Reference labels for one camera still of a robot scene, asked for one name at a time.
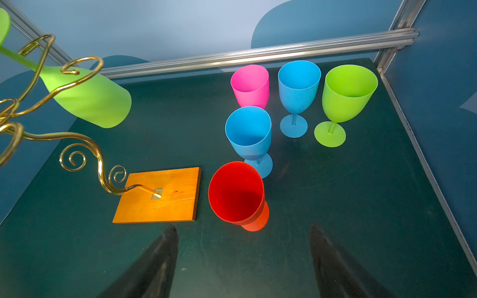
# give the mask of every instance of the gold wire scroll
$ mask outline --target gold wire scroll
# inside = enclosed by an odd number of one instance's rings
[[[82,147],[87,148],[89,151],[91,151],[91,153],[93,153],[93,155],[98,160],[98,179],[99,179],[99,182],[101,183],[101,186],[103,186],[103,188],[107,192],[109,192],[111,194],[114,194],[114,195],[122,195],[122,194],[126,194],[126,193],[132,191],[133,189],[137,188],[137,189],[141,189],[143,191],[146,191],[146,192],[160,198],[161,195],[159,193],[157,193],[153,189],[151,189],[149,187],[146,187],[146,186],[143,186],[143,185],[132,185],[132,186],[128,186],[128,187],[125,187],[125,188],[118,188],[118,187],[114,186],[112,180],[114,180],[115,182],[120,183],[120,182],[123,182],[126,179],[126,176],[127,176],[126,169],[122,165],[116,165],[111,169],[111,171],[109,172],[108,177],[106,178],[106,176],[104,174],[104,158],[103,158],[103,154],[101,152],[101,149],[99,148],[98,144],[95,141],[93,141],[92,139],[90,139],[89,137],[87,137],[83,134],[77,134],[77,133],[30,134],[30,133],[27,133],[23,130],[23,125],[21,123],[10,123],[9,122],[9,120],[11,118],[22,116],[22,115],[25,115],[25,114],[28,114],[28,113],[31,113],[31,112],[35,111],[36,109],[41,107],[43,104],[45,104],[48,100],[50,100],[55,95],[60,93],[61,91],[70,89],[74,86],[77,86],[77,85],[79,85],[81,83],[84,83],[85,81],[89,80],[94,75],[96,75],[104,65],[104,62],[101,58],[94,57],[94,56],[79,58],[79,59],[73,60],[73,61],[65,64],[64,66],[61,67],[61,70],[60,70],[63,74],[78,75],[78,74],[80,74],[80,72],[77,69],[73,69],[73,70],[68,70],[68,69],[70,67],[74,66],[77,63],[87,61],[87,60],[96,60],[96,61],[99,62],[98,66],[92,72],[90,72],[88,75],[86,75],[85,77],[83,77],[79,80],[76,80],[76,81],[74,81],[70,84],[63,85],[61,87],[56,88],[55,90],[50,92],[50,94],[45,96],[43,99],[41,99],[39,102],[37,102],[31,108],[17,113],[17,109],[20,105],[20,102],[32,90],[32,88],[35,86],[35,84],[36,84],[36,82],[37,82],[37,80],[40,76],[40,72],[41,72],[41,70],[43,68],[43,65],[45,63],[46,56],[48,55],[48,50],[52,46],[52,44],[54,42],[54,39],[55,39],[55,36],[53,34],[43,35],[43,36],[33,40],[32,42],[30,42],[26,46],[24,46],[18,52],[18,54],[20,54],[22,56],[26,56],[32,50],[39,47],[40,46],[39,42],[46,39],[46,38],[50,38],[50,39],[48,40],[47,45],[45,46],[45,49],[43,50],[43,54],[41,55],[40,63],[38,64],[35,75],[33,76],[33,79],[31,80],[28,87],[25,89],[25,91],[20,95],[20,97],[18,99],[8,98],[8,99],[4,99],[4,100],[0,101],[0,107],[2,105],[4,105],[5,103],[10,102],[10,105],[7,106],[6,108],[4,108],[0,112],[0,134],[6,132],[6,133],[11,134],[13,136],[12,140],[10,141],[7,148],[2,152],[2,154],[0,154],[0,166],[2,166],[13,155],[13,153],[16,151],[16,149],[17,149],[17,147],[20,144],[20,141],[22,139],[31,140],[31,141],[52,141],[52,140],[61,140],[61,139],[77,139],[77,140],[80,140],[84,143],[74,143],[74,144],[68,145],[63,149],[63,151],[60,154],[60,165],[63,167],[63,169],[65,169],[67,171],[70,171],[70,172],[75,172],[75,171],[81,170],[86,165],[86,156],[81,151],[73,151],[68,157],[68,161],[70,162],[70,164],[73,165],[73,167],[75,167],[76,163],[74,162],[73,157],[75,155],[79,154],[83,158],[83,161],[82,161],[81,165],[76,166],[76,168],[69,168],[68,166],[66,166],[64,164],[64,161],[65,161],[64,160],[64,154],[66,153],[66,151],[68,151],[69,149],[71,149],[73,147],[76,147],[76,146],[82,146]],[[123,176],[122,176],[121,179],[118,180],[118,175],[123,175]]]

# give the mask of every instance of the table surface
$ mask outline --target table surface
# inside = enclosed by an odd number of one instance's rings
[[[377,72],[369,59],[318,64],[323,74],[340,64]],[[315,101],[301,115],[307,133],[280,132],[288,114],[270,72],[272,173],[264,179],[267,226],[250,233],[212,212],[208,184],[223,164],[240,160],[224,125],[237,108],[232,73],[128,84],[133,105],[117,127],[78,119],[71,131],[100,145],[107,171],[199,166],[195,222],[175,223],[180,242],[171,298],[318,297],[309,230],[321,225],[398,297],[476,297],[477,280],[419,163],[380,80],[365,109],[342,124],[346,142],[321,146]],[[96,160],[75,173],[58,156],[63,140],[0,225],[1,297],[95,297],[118,278],[168,223],[112,223],[119,197],[105,192]]]

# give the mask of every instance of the metal frame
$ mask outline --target metal frame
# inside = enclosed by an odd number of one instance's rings
[[[424,3],[425,0],[403,0],[399,6],[399,9],[397,10],[396,15],[394,16],[393,21],[391,22],[389,30],[392,31],[411,28]],[[376,55],[376,58],[374,59],[374,65],[376,66],[378,72],[386,73],[386,70],[389,68],[389,65],[393,61],[396,53],[403,48],[404,47],[380,49]]]
[[[406,116],[403,113],[403,110],[401,109],[401,105],[396,99],[396,96],[394,95],[393,90],[391,89],[391,86],[384,75],[384,73],[380,73],[381,80],[384,83],[384,86],[386,87],[386,90],[388,91],[389,97],[391,98],[391,101],[393,102],[394,108],[396,109],[397,114],[399,115],[399,119],[401,119],[401,122],[404,126],[404,129],[406,129],[407,135],[409,136],[409,139],[411,139],[411,143],[413,144],[414,150],[417,153],[417,156],[419,157],[419,161],[421,162],[422,167],[424,168],[424,172],[429,179],[429,182],[432,185],[432,188],[434,189],[434,192],[436,193],[437,199],[441,203],[442,209],[444,210],[447,219],[449,220],[450,225],[452,226],[452,229],[454,230],[454,233],[457,236],[457,239],[459,240],[459,243],[464,250],[464,253],[469,260],[470,266],[472,267],[475,275],[477,276],[477,261],[472,254],[472,251],[470,250],[470,247],[464,238],[464,235],[462,234],[462,231],[460,230],[460,227],[456,221],[456,218],[452,214],[452,211],[449,208],[449,205],[447,204],[446,198],[442,194],[441,188],[437,184],[436,178],[434,177],[434,174],[432,173],[431,168],[429,167],[429,164],[427,163],[427,160],[424,157],[424,153],[422,152],[421,146],[419,146],[419,143],[416,140],[416,137],[414,135],[413,129],[409,125],[409,122],[406,119]]]
[[[23,34],[25,34],[30,40],[35,40],[43,35],[43,33],[35,24],[32,23],[18,8],[16,8],[10,1],[8,0],[0,0],[0,8],[3,8],[8,12],[11,17],[11,23],[17,27]],[[46,47],[46,42],[41,41],[40,47],[42,50]],[[65,65],[66,63],[70,62],[72,59],[63,52],[60,47],[56,44],[53,44],[50,47],[50,52],[48,55],[58,62],[60,65]]]
[[[418,35],[419,33],[414,28],[406,28],[179,60],[110,67],[103,69],[100,73],[109,79],[120,79],[167,72],[182,72],[212,67],[404,47],[413,44],[414,38]]]

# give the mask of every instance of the blue goblet base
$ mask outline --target blue goblet base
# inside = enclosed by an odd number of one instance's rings
[[[292,124],[293,115],[288,115],[280,122],[281,132],[289,138],[299,138],[308,130],[308,123],[305,118],[297,115],[295,125]]]
[[[273,168],[273,161],[268,153],[259,160],[246,159],[245,162],[253,166],[258,171],[262,179],[267,177]]]

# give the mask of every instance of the wooden block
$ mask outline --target wooden block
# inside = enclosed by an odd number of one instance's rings
[[[162,188],[162,197],[153,199],[151,194],[140,189],[134,189],[122,195],[113,223],[194,221],[200,173],[198,167],[131,173],[127,178],[126,186],[142,184],[152,189]]]

